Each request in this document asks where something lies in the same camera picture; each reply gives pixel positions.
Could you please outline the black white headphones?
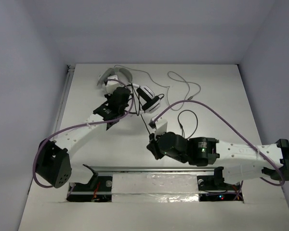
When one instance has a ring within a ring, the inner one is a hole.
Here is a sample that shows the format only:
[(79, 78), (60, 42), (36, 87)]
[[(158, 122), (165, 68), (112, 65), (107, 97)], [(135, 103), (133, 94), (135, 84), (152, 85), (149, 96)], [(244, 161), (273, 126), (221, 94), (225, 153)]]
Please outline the black white headphones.
[(132, 115), (141, 115), (141, 114), (152, 114), (160, 106), (161, 100), (164, 97), (164, 94), (156, 95), (148, 86), (146, 85), (137, 85), (129, 83), (128, 87), (133, 92), (133, 95), (137, 98), (138, 106), (135, 108), (135, 112), (130, 112)]

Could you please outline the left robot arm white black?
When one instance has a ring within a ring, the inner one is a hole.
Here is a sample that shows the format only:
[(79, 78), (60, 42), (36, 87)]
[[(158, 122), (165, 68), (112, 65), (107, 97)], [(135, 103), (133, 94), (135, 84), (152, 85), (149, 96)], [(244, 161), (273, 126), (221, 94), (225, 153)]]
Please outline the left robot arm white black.
[(129, 105), (130, 95), (127, 87), (116, 88), (84, 123), (62, 129), (41, 141), (32, 168), (35, 183), (42, 188), (62, 187), (72, 174), (72, 156), (98, 129), (108, 130), (127, 116), (126, 107), (133, 106)]

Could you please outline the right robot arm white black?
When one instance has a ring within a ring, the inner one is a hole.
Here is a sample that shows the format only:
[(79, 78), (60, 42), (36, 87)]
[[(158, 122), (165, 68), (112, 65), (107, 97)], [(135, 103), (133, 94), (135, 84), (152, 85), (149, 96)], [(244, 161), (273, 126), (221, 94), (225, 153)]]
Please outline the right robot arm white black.
[(156, 160), (167, 156), (191, 166), (213, 167), (212, 182), (218, 189), (255, 178), (289, 181), (289, 142), (285, 139), (250, 147), (215, 138), (185, 139), (166, 132), (162, 135), (150, 134), (146, 148)]

